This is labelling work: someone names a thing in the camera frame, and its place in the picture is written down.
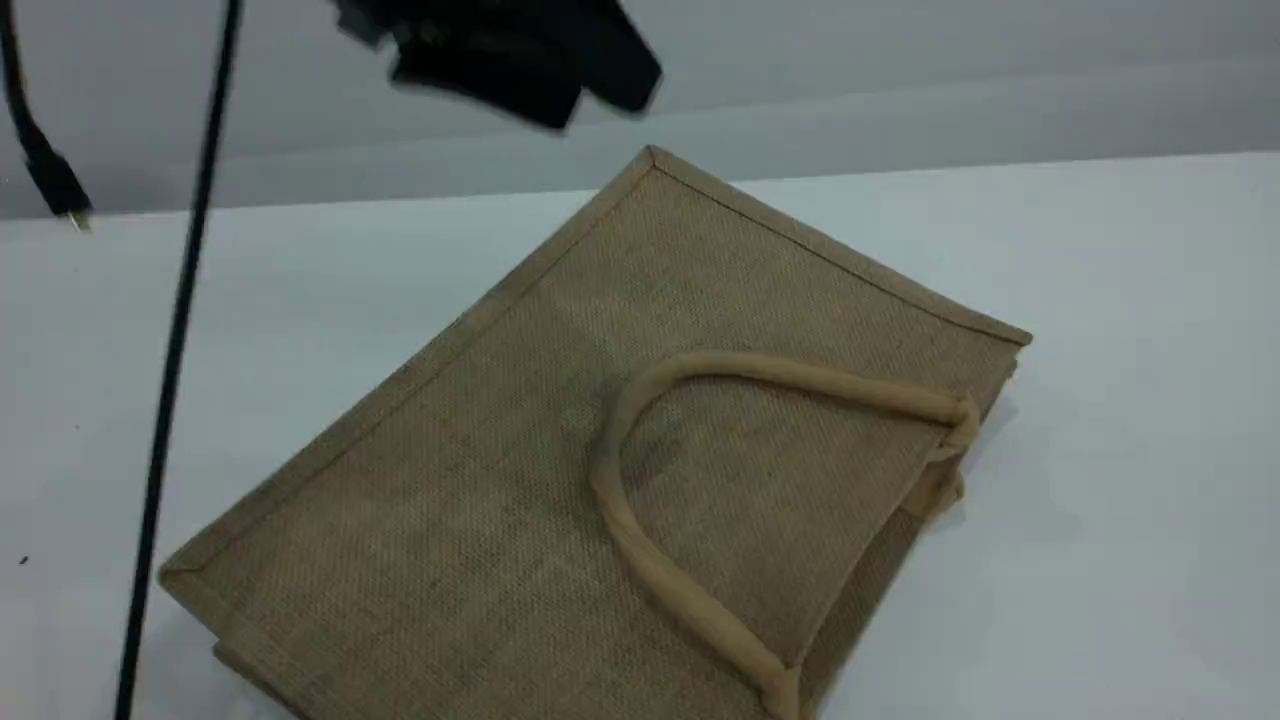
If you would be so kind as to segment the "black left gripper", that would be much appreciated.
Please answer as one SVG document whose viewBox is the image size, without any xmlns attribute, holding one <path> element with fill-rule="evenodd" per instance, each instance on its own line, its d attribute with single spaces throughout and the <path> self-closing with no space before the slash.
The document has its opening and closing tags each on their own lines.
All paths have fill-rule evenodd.
<svg viewBox="0 0 1280 720">
<path fill-rule="evenodd" d="M 579 82 L 520 54 L 588 59 L 582 79 L 627 114 L 650 110 L 662 65 L 620 1 L 334 1 L 335 24 L 372 50 L 390 45 L 390 82 L 465 97 L 526 124 L 563 131 Z M 461 47 L 479 40 L 486 49 Z"/>
</svg>

